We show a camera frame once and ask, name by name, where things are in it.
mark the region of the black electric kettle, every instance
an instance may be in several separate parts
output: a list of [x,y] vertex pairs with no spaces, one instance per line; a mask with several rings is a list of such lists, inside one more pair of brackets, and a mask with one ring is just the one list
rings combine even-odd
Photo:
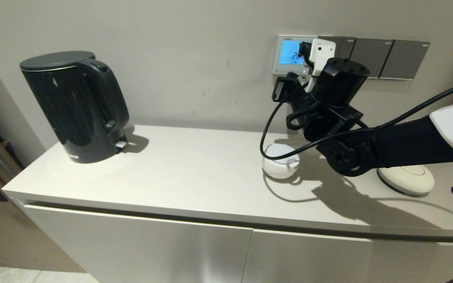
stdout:
[[92,52],[37,56],[20,69],[70,159],[93,163],[126,145],[129,114],[120,86]]

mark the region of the power cord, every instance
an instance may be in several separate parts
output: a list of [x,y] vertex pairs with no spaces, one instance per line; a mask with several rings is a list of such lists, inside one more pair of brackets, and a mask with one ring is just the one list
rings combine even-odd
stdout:
[[296,150],[294,150],[292,152],[289,152],[287,154],[283,154],[283,155],[280,155],[280,156],[268,156],[268,155],[266,155],[266,153],[265,153],[265,151],[263,149],[263,142],[265,141],[265,136],[267,135],[268,127],[270,127],[270,123],[272,122],[272,119],[274,118],[275,114],[277,113],[279,108],[282,106],[282,104],[284,102],[286,102],[288,97],[290,97],[291,95],[295,94],[296,92],[302,90],[306,86],[307,86],[307,84],[302,85],[300,88],[298,88],[297,90],[293,91],[292,93],[290,93],[289,95],[284,97],[284,99],[282,99],[279,102],[277,107],[275,107],[274,111],[272,112],[272,115],[270,115],[270,118],[269,118],[269,120],[268,120],[268,122],[267,122],[267,124],[265,126],[265,129],[263,130],[263,135],[262,135],[261,142],[260,142],[260,152],[261,152],[261,154],[262,154],[262,156],[264,158],[266,158],[268,160],[280,160],[280,159],[288,158],[288,157],[293,156],[295,154],[299,154],[300,152],[306,151],[306,150],[308,150],[308,149],[310,149],[312,147],[315,147],[315,146],[319,145],[320,143],[324,143],[325,141],[332,140],[334,138],[343,138],[345,136],[351,136],[353,134],[363,134],[363,133],[366,133],[366,132],[371,132],[371,131],[376,131],[376,130],[380,130],[380,129],[385,129],[387,127],[391,127],[391,126],[397,124],[398,122],[401,122],[404,119],[408,118],[409,116],[417,113],[418,111],[422,110],[423,108],[425,108],[425,107],[437,102],[438,100],[453,94],[453,88],[450,88],[449,90],[446,90],[446,91],[440,93],[439,95],[436,95],[435,97],[430,98],[430,99],[426,100],[425,102],[417,105],[416,107],[410,109],[408,112],[404,113],[403,115],[400,115],[399,117],[394,118],[393,120],[390,120],[389,122],[384,123],[384,124],[382,124],[380,126],[377,126],[377,127],[374,127],[374,128],[356,129],[356,130],[352,130],[352,131],[338,132],[336,134],[331,134],[329,136],[325,136],[324,138],[320,138],[319,140],[313,141],[312,143],[308,143],[308,144],[304,145],[303,147],[300,147],[300,148],[298,148],[298,149],[296,149]]
[[370,127],[368,127],[363,121],[361,121],[361,120],[359,120],[359,119],[356,120],[356,124],[357,124],[358,126],[360,126],[361,128],[363,128],[363,129],[368,129],[368,128],[370,128]]

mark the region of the gray switch panel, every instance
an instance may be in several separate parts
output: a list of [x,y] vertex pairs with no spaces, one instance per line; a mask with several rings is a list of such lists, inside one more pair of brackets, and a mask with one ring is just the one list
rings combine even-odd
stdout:
[[340,50],[336,56],[338,58],[349,59],[354,43],[356,43],[356,39],[354,37],[342,37],[342,45],[340,45]]
[[335,49],[335,57],[349,59],[354,47],[356,39],[354,37],[340,37],[340,36],[320,36],[320,39],[333,41],[337,47]]
[[350,59],[366,66],[370,77],[379,77],[391,47],[392,40],[358,38]]
[[429,42],[395,40],[381,78],[414,79],[428,48]]
[[340,46],[342,45],[342,37],[338,36],[319,36],[318,38],[333,41],[337,46],[335,47],[335,57],[338,55]]

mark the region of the white cabinet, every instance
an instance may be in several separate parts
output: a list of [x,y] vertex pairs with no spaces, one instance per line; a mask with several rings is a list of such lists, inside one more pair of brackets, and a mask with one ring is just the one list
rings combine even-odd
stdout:
[[240,283],[253,229],[25,206],[100,283]]
[[255,230],[243,283],[437,283],[453,278],[453,243]]

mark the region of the kettle handle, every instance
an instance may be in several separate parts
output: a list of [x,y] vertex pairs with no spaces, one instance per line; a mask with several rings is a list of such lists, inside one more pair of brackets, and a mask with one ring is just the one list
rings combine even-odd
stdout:
[[95,59],[81,60],[79,67],[94,78],[94,82],[101,90],[101,100],[105,102],[109,112],[109,117],[104,123],[108,134],[122,129],[129,120],[129,112],[115,74],[106,64]]

